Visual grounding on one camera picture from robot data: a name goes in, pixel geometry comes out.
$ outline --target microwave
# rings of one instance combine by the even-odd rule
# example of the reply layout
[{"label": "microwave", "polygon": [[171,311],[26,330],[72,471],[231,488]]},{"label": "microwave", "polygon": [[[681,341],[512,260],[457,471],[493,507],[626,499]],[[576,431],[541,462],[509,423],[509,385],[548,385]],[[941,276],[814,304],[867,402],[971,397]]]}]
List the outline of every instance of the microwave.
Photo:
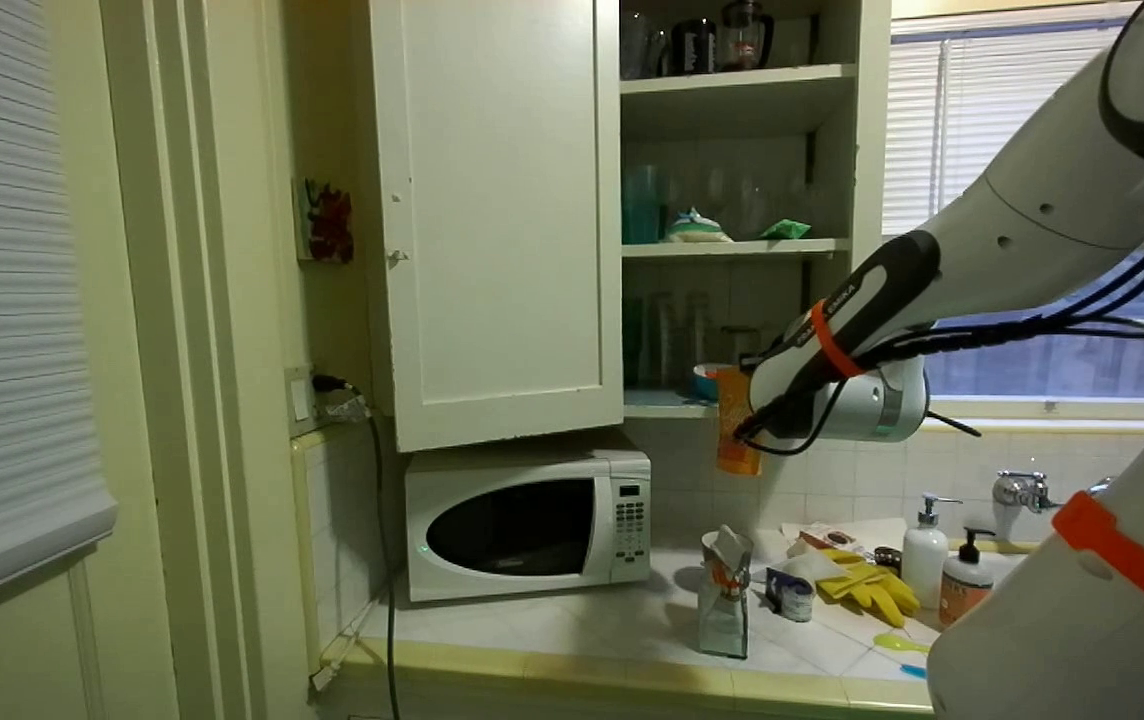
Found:
[{"label": "microwave", "polygon": [[407,599],[651,577],[651,462],[626,438],[425,451],[403,477]]}]

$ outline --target microwave door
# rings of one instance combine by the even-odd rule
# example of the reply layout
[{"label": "microwave door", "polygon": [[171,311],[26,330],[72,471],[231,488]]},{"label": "microwave door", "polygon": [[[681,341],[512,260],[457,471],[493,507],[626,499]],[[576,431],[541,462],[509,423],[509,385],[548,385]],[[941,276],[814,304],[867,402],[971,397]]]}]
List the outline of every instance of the microwave door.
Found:
[{"label": "microwave door", "polygon": [[450,507],[427,530],[427,547],[490,577],[581,577],[591,522],[591,482],[516,486]]}]

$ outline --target bottle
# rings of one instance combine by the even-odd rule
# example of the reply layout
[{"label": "bottle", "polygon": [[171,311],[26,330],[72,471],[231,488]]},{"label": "bottle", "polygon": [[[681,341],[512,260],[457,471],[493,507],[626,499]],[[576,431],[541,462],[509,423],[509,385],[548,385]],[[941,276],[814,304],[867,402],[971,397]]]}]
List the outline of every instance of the bottle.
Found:
[{"label": "bottle", "polygon": [[975,531],[969,530],[969,545],[959,545],[959,555],[945,561],[941,573],[941,630],[969,618],[989,593],[993,577],[984,573]]},{"label": "bottle", "polygon": [[925,512],[902,541],[902,579],[916,593],[919,610],[941,610],[941,573],[947,555],[947,535],[937,523],[937,505],[945,496],[925,496]]}]

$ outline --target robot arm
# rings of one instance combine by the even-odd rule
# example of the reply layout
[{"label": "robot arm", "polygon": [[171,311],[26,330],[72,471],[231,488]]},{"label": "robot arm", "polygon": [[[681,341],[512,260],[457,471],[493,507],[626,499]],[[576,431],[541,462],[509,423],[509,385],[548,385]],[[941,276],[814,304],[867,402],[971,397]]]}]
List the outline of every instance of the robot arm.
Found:
[{"label": "robot arm", "polygon": [[947,317],[1034,309],[1144,244],[1144,7],[925,227],[877,249],[752,370],[761,447],[815,431],[903,442],[927,414],[925,364],[881,349]]}]

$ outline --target upper cabinet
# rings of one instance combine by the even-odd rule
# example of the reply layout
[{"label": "upper cabinet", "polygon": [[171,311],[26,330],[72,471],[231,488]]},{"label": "upper cabinet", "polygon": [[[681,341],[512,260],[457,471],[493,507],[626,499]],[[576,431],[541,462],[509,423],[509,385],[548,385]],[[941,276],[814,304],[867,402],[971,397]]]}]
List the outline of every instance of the upper cabinet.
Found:
[{"label": "upper cabinet", "polygon": [[619,75],[630,418],[700,418],[663,402],[691,364],[767,349],[881,244],[889,5],[619,0]]},{"label": "upper cabinet", "polygon": [[374,0],[383,382],[400,451],[619,423],[616,0]]}]

